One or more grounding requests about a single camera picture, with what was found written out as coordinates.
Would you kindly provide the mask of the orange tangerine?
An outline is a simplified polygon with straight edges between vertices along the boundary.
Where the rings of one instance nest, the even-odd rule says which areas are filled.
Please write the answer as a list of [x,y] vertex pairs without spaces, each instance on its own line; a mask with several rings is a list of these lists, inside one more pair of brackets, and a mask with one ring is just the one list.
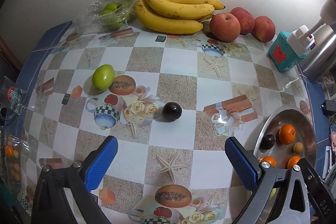
[[279,132],[278,138],[283,145],[289,145],[295,141],[296,130],[292,124],[283,125]]
[[288,162],[287,162],[287,164],[286,164],[286,168],[287,168],[287,169],[291,169],[291,167],[294,166],[294,165],[296,165],[296,164],[300,161],[300,159],[301,159],[300,156],[297,156],[297,155],[292,156],[292,157],[288,160]]
[[268,162],[272,167],[276,168],[276,160],[272,156],[264,156],[260,159],[260,162]]

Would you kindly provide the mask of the small brown longan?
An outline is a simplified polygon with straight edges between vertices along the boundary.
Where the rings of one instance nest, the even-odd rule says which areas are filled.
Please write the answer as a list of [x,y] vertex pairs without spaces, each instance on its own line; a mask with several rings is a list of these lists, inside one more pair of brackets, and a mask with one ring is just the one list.
[[295,154],[300,154],[303,151],[303,144],[301,142],[297,142],[295,143],[295,145],[293,146],[293,152]]

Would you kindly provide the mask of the dark plum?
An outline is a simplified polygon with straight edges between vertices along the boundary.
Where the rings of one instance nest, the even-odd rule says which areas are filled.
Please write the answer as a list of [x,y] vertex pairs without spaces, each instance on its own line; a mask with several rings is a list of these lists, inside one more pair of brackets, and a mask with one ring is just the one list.
[[162,117],[167,122],[173,122],[182,116],[182,108],[176,102],[167,102],[162,108]]
[[260,143],[260,150],[269,150],[273,147],[276,138],[272,134],[264,135],[261,143]]

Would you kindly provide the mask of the green jujube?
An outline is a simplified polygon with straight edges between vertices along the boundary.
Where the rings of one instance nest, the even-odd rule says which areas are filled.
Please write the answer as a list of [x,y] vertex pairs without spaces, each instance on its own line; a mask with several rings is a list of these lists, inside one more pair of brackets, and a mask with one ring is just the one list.
[[94,71],[92,85],[100,91],[105,91],[112,85],[113,80],[114,69],[112,65],[104,64]]
[[276,188],[273,188],[271,193],[270,193],[270,196],[269,196],[269,199],[271,199],[276,193]]

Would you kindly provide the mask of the large steel bowl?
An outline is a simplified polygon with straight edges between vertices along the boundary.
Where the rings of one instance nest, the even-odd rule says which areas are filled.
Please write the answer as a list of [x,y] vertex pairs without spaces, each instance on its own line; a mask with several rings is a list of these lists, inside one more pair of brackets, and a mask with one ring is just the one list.
[[[292,124],[296,130],[295,141],[289,145],[283,145],[279,138],[278,132],[285,124]],[[264,135],[272,134],[276,138],[273,147],[269,150],[260,150],[260,143]],[[263,125],[256,145],[253,151],[257,159],[264,156],[272,156],[276,160],[276,168],[287,169],[286,164],[288,160],[295,155],[293,146],[300,141],[303,144],[303,151],[299,154],[301,158],[305,158],[310,164],[315,165],[316,159],[316,143],[313,128],[306,115],[296,107],[284,106],[277,109]],[[273,204],[278,195],[276,188],[275,195],[268,200],[266,207],[257,221],[257,223],[266,223],[266,219],[273,207]]]

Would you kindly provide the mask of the steel thermos jug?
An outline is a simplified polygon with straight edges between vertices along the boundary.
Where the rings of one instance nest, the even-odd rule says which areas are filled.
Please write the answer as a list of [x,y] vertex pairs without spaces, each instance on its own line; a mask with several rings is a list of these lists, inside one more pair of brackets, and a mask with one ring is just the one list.
[[323,75],[335,69],[335,30],[323,26],[314,34],[316,45],[299,62],[303,74],[312,82],[317,82]]

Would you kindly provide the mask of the teal toy box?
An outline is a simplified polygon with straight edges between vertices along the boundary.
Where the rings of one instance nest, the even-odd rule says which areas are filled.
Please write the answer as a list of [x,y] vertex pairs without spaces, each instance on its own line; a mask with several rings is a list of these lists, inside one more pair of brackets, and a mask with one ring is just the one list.
[[290,70],[307,56],[307,53],[304,53],[301,56],[298,56],[295,53],[286,41],[289,35],[290,32],[280,31],[268,50],[268,55],[271,57],[279,72]]

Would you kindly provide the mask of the red apple right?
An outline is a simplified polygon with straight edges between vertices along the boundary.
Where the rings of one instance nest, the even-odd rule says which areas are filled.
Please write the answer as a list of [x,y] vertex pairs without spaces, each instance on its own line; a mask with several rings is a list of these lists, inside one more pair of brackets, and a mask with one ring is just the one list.
[[267,16],[258,16],[255,18],[255,26],[252,36],[260,42],[270,42],[275,36],[276,28],[273,21]]

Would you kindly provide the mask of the red apple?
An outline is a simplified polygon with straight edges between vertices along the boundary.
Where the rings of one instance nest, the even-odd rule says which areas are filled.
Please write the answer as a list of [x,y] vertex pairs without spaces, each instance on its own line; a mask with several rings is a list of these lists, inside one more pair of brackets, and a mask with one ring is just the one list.
[[240,34],[240,23],[234,15],[222,12],[212,17],[210,31],[217,39],[232,42]]
[[255,18],[255,26],[252,36],[260,42],[270,42],[275,36],[276,28],[273,21],[267,16],[258,16]]
[[255,27],[254,17],[244,8],[235,7],[231,10],[231,14],[234,15],[240,23],[240,34],[250,34]]

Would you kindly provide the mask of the red apple middle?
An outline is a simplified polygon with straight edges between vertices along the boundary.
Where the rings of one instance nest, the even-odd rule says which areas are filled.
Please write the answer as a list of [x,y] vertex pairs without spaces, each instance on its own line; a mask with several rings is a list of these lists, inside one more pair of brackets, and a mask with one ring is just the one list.
[[254,17],[244,8],[235,7],[231,10],[231,14],[234,15],[240,23],[240,34],[250,34],[255,27]]

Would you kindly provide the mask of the red apple left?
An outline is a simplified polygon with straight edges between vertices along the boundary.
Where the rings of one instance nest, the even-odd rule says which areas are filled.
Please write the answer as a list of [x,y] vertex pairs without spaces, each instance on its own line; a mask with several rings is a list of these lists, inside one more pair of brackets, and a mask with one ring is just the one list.
[[234,15],[222,12],[212,17],[210,31],[217,39],[232,42],[240,34],[240,23]]

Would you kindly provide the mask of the banana bottom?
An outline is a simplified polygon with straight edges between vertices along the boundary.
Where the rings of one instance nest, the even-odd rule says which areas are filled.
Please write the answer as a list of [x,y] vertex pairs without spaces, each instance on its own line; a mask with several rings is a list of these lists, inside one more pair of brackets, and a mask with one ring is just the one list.
[[192,35],[203,29],[203,24],[195,20],[170,19],[155,14],[145,0],[138,0],[134,10],[139,21],[148,29],[173,35]]

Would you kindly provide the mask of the banana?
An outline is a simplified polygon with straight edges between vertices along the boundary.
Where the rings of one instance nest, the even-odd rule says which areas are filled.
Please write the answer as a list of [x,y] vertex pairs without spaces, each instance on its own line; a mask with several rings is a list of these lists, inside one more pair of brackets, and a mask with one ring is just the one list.
[[215,10],[224,10],[226,8],[219,0],[167,0],[167,1],[187,5],[210,4],[214,6]]
[[171,19],[199,19],[215,10],[210,4],[181,4],[168,0],[145,0],[149,7],[161,16]]
[[134,10],[139,21],[148,29],[173,35],[192,35],[203,29],[203,24],[195,20],[170,19],[155,14],[145,0],[138,0]]

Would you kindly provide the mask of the banana middle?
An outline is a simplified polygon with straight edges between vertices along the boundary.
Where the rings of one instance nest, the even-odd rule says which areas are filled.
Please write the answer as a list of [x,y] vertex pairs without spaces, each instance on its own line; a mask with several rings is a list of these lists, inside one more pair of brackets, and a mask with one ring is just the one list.
[[210,4],[181,4],[168,0],[145,0],[149,7],[161,16],[171,19],[199,19],[215,10]]

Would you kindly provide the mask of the banana top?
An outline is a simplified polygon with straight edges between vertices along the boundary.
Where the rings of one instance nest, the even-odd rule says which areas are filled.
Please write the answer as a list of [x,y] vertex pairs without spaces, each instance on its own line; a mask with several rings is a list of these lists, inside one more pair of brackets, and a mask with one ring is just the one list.
[[167,0],[167,1],[187,5],[210,4],[214,6],[215,10],[224,10],[226,8],[219,0]]

